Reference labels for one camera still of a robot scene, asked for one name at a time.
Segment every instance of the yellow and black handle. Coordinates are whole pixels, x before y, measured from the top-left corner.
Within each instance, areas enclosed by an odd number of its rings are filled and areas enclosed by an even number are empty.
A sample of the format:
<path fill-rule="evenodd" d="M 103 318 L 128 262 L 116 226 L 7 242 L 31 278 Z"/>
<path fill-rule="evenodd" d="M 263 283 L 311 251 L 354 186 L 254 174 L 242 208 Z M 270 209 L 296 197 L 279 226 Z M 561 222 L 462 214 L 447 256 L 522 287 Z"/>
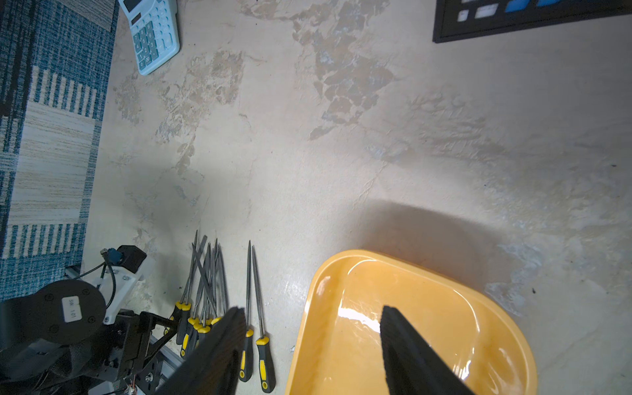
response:
<path fill-rule="evenodd" d="M 270 393 L 276 386 L 274 363 L 272 362 L 272 354 L 270 354 L 270 338 L 264 336 L 257 340 L 257 349 L 259 350 L 259 378 L 261 379 L 261 390 Z"/>
<path fill-rule="evenodd" d="M 200 319 L 195 317 L 186 320 L 186 334 L 182 342 L 182 347 L 180 348 L 180 356 L 184 359 L 186 359 L 195 348 L 195 343 L 197 343 L 197 330 L 195 326 L 199 324 Z"/>
<path fill-rule="evenodd" d="M 239 379 L 243 382 L 250 380 L 250 377 L 252 376 L 252 335 L 254 334 L 255 332 L 252 329 L 248 329 L 246 332 L 246 341 L 243 345 L 243 351 L 241 352 Z"/>
<path fill-rule="evenodd" d="M 176 336 L 176 344 L 182 344 L 186 336 L 186 325 L 191 314 L 191 303 L 184 304 L 177 302 L 176 306 L 180 308 L 180 322 L 178 323 L 178 334 Z"/>
<path fill-rule="evenodd" d="M 195 341 L 195 348 L 198 348 L 202 340 L 204 340 L 206 335 L 210 332 L 210 326 L 207 326 L 207 325 L 200 326 L 197 331 L 198 331 L 198 338 Z"/>
<path fill-rule="evenodd" d="M 182 303 L 178 301 L 176 302 L 176 305 L 173 307 L 173 313 L 171 313 L 171 316 L 169 317 L 170 320 L 176 321 L 179 323 L 180 317 L 182 316 L 182 309 L 180 308 L 181 305 Z M 169 333 L 169 328 L 165 328 L 162 335 L 164 336 L 167 333 Z"/>

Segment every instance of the black cable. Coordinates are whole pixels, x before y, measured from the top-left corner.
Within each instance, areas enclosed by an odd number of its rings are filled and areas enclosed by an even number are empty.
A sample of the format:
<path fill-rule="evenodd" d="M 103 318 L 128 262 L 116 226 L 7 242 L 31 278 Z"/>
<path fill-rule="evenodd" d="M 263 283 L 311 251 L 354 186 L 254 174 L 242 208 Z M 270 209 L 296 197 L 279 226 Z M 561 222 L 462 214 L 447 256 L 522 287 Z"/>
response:
<path fill-rule="evenodd" d="M 110 296 L 110 301 L 107 302 L 107 305 L 106 305 L 106 310 L 107 310 L 107 308 L 110 307 L 110 305 L 112 304 L 112 301 L 114 300 L 114 295 L 116 294 L 116 278 L 114 278 L 114 269 L 112 269 L 112 265 L 111 264 L 106 264 L 106 265 L 110 269 L 110 274 L 112 274 L 112 296 Z"/>
<path fill-rule="evenodd" d="M 105 263 L 105 262 L 103 262 L 103 263 L 102 263 L 102 264 L 100 264 L 99 266 L 94 267 L 93 269 L 88 270 L 86 273 L 83 273 L 83 274 L 82 274 L 82 275 L 80 275 L 80 276 L 76 276 L 73 280 L 80 279 L 81 277 L 86 276 L 87 274 L 92 273 L 93 271 L 97 270 L 99 267 L 101 267 L 101 266 L 103 266 L 103 265 L 105 265 L 105 264 L 106 264 L 106 263 Z"/>
<path fill-rule="evenodd" d="M 107 394 L 102 394 L 102 395 L 112 395 L 112 394 L 118 394 L 119 392 L 123 392 L 127 389 L 127 387 L 125 388 L 121 388 L 121 389 L 117 389 L 116 391 L 112 391 L 112 392 L 108 392 Z"/>
<path fill-rule="evenodd" d="M 106 275 L 106 270 L 107 270 L 107 265 L 106 265 L 107 261 L 103 262 L 103 270 L 101 270 L 101 280 L 103 280 L 103 277 Z M 103 281 L 99 281 L 99 283 L 97 284 L 97 289 L 101 289 L 101 284 L 103 284 Z"/>

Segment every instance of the white bracket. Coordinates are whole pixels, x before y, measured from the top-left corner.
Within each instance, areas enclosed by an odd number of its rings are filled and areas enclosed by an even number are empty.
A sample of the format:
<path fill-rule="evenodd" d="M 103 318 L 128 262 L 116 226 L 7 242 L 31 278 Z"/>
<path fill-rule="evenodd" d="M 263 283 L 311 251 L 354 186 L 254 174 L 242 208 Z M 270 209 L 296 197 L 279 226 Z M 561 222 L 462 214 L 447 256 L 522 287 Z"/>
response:
<path fill-rule="evenodd" d="M 143 263 L 140 264 L 136 273 L 132 273 L 122 266 L 112 266 L 112 269 L 114 270 L 114 278 L 116 279 L 116 293 L 114 294 L 112 304 L 110 304 L 110 307 L 106 310 L 106 316 L 103 318 L 103 324 L 112 325 L 114 323 L 123 303 L 127 301 L 136 283 L 138 281 L 143 281 L 146 277 L 149 277 L 154 269 L 154 265 L 155 261 L 148 256 L 145 258 Z M 112 274 L 110 273 L 110 269 L 106 268 L 106 273 L 102 279 L 95 277 L 87 282 L 94 286 L 97 286 L 100 283 L 101 286 L 99 291 L 103 294 L 103 298 L 106 300 L 106 303 L 109 302 L 112 297 Z"/>

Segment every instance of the rug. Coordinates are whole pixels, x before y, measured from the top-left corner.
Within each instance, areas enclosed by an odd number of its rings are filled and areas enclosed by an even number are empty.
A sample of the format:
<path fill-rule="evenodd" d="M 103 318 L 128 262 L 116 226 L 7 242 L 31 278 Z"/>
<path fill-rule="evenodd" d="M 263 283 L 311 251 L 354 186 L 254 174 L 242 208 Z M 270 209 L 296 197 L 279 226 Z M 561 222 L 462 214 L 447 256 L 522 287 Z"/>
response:
<path fill-rule="evenodd" d="M 118 19 L 106 2 L 107 29 L 67 0 L 0 0 L 0 301 L 81 264 Z"/>

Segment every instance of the cable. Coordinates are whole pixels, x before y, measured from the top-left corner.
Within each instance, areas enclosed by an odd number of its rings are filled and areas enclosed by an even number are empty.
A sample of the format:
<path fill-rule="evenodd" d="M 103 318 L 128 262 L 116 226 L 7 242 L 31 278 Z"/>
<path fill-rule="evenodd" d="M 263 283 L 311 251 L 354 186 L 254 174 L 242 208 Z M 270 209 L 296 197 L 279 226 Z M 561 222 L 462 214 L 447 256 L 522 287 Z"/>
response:
<path fill-rule="evenodd" d="M 112 265 L 110 264 L 106 264 L 107 267 L 110 269 L 110 274 L 112 274 L 112 296 L 110 296 L 110 301 L 107 302 L 106 305 L 106 310 L 108 307 L 110 307 L 110 305 L 112 304 L 112 301 L 114 300 L 114 295 L 116 294 L 116 278 L 114 277 L 114 269 L 112 269 Z"/>
<path fill-rule="evenodd" d="M 99 266 L 94 267 L 93 269 L 88 270 L 86 273 L 83 273 L 83 274 L 82 274 L 82 275 L 80 275 L 80 276 L 76 276 L 73 280 L 80 279 L 81 277 L 86 276 L 87 274 L 92 273 L 93 271 L 97 270 L 99 267 L 101 267 L 101 266 L 103 266 L 103 265 L 105 265 L 105 264 L 106 264 L 106 263 L 105 263 L 105 262 L 103 262 L 103 263 L 102 263 L 102 264 L 100 264 Z"/>
<path fill-rule="evenodd" d="M 101 270 L 101 276 L 99 283 L 97 284 L 97 289 L 101 289 L 101 284 L 103 284 L 103 277 L 106 275 L 107 265 L 103 262 L 103 269 Z"/>
<path fill-rule="evenodd" d="M 106 393 L 106 394 L 102 394 L 102 395 L 112 395 L 112 394 L 118 394 L 119 392 L 123 392 L 123 391 L 127 390 L 127 388 L 128 388 L 128 387 L 125 387 L 125 388 L 120 388 L 120 389 L 117 389 L 116 391 L 108 392 L 108 393 Z"/>
<path fill-rule="evenodd" d="M 35 383 L 35 387 L 33 387 L 32 391 L 36 391 L 36 390 L 40 389 L 42 384 L 44 384 L 46 379 L 48 379 L 48 375 L 49 375 L 49 370 L 48 369 L 43 371 L 42 374 L 40 374 L 39 379 L 37 379 L 37 382 Z"/>

